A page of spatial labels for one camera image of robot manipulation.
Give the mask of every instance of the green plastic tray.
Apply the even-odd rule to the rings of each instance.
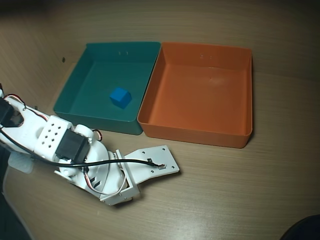
[[[137,116],[160,47],[159,42],[88,43],[54,111],[63,119],[89,128],[141,134]],[[131,94],[125,109],[110,100],[116,87]]]

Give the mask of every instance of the blue cube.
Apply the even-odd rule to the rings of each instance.
[[[130,93],[121,88],[117,87],[113,92],[110,94],[111,102],[119,108],[125,109],[126,106],[131,102],[131,95]]]

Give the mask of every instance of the orange plastic tray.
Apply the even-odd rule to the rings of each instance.
[[[148,137],[243,148],[252,133],[252,52],[164,42],[138,122]]]

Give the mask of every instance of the white robotic arm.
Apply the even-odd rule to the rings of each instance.
[[[179,172],[167,146],[115,153],[84,125],[74,127],[57,116],[30,108],[16,95],[0,91],[0,140],[11,149],[58,167],[54,172],[109,206],[140,193],[138,184]],[[23,122],[8,125],[15,113]]]

